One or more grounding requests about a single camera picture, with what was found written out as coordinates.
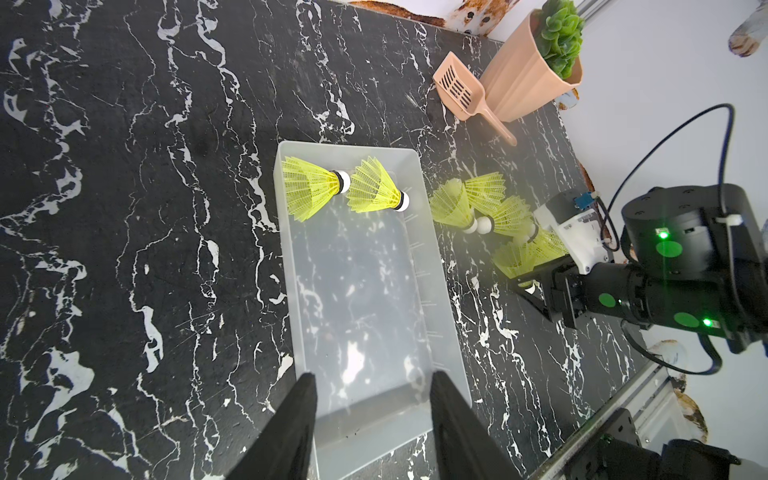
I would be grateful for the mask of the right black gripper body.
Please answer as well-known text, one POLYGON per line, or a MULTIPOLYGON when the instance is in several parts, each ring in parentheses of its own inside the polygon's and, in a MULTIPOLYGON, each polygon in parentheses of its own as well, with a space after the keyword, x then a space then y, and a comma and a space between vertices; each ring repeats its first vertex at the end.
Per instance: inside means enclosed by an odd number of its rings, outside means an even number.
POLYGON ((636 322, 633 284, 636 272, 629 265, 598 263, 586 274, 564 256, 512 276, 512 290, 547 320, 576 329, 586 316, 607 315, 636 322))

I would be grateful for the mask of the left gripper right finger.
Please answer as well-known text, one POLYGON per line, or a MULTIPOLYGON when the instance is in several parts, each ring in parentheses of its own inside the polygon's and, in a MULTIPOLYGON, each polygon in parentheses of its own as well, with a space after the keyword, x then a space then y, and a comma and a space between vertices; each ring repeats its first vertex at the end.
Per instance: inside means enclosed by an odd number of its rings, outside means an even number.
POLYGON ((521 479, 444 371, 432 375, 430 404, 441 479, 521 479))

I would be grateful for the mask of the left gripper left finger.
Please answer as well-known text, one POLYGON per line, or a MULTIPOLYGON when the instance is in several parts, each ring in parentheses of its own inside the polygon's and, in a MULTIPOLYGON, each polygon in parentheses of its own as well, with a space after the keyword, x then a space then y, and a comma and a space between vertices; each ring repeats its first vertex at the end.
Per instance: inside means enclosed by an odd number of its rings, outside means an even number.
POLYGON ((315 375, 304 373, 226 479, 306 479, 317 402, 315 375))

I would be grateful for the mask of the green shuttlecock five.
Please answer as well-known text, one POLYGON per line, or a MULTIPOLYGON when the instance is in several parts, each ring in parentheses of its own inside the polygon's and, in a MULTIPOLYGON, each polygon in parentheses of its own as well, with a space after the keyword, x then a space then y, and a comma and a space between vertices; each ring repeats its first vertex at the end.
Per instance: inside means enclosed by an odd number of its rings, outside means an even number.
POLYGON ((481 235, 499 235, 526 241, 534 232, 534 219, 528 203, 512 195, 502 201, 488 200, 475 206, 481 213, 477 232, 481 235))

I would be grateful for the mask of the green shuttlecock four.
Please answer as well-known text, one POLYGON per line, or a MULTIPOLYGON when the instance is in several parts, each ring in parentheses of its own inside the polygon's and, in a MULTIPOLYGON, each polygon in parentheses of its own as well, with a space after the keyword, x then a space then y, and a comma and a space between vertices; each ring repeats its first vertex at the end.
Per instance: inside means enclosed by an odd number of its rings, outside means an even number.
POLYGON ((481 214, 490 216, 506 196, 506 184, 501 172, 470 178, 464 182, 469 204, 481 214))

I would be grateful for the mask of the clear plastic storage box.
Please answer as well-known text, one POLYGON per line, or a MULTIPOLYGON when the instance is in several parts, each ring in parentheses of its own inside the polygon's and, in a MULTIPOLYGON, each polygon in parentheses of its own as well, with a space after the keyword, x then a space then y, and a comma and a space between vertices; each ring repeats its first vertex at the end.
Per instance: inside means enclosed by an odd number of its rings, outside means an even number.
POLYGON ((273 172, 295 369, 314 374, 315 470, 342 479, 432 429, 441 370, 470 393, 419 155, 284 141, 276 157, 352 172, 376 158, 408 195, 402 212, 353 212, 336 196, 299 222, 273 172))

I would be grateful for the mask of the green shuttlecock three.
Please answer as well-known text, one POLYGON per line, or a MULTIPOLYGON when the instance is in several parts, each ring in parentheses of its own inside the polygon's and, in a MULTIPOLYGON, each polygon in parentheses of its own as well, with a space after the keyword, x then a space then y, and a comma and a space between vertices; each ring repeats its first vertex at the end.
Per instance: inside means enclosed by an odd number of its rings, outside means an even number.
POLYGON ((477 220, 460 179, 453 178, 440 185, 429 197, 429 205, 436 223, 459 228, 464 233, 477 230, 477 220))

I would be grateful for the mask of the green shuttlecock one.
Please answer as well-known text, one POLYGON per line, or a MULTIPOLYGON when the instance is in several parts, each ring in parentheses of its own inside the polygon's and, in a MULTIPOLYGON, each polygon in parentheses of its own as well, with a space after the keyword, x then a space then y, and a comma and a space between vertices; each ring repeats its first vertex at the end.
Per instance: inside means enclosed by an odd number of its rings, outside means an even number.
POLYGON ((410 197, 395 185, 378 159, 368 157, 351 175, 347 203, 356 213, 382 210, 403 212, 410 206, 410 197))

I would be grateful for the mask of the green shuttlecock two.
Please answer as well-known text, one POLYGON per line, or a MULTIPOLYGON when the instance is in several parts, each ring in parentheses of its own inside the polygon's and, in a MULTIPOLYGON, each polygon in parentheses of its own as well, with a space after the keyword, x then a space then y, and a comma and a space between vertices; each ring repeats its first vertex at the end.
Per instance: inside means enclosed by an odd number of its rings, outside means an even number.
POLYGON ((282 161, 287 210, 304 222, 314 216, 334 196, 346 193, 350 175, 343 170, 327 170, 297 157, 282 161))

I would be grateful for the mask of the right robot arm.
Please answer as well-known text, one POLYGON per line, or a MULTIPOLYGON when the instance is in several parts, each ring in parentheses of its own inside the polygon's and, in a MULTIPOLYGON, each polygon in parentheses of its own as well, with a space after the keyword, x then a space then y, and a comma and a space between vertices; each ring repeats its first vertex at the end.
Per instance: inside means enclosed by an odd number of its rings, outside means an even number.
POLYGON ((574 327, 587 314, 642 329, 696 334, 739 354, 767 339, 767 251, 744 190, 734 184, 657 187, 628 203, 616 231, 596 193, 569 190, 534 214, 527 241, 499 249, 495 264, 534 307, 574 327))

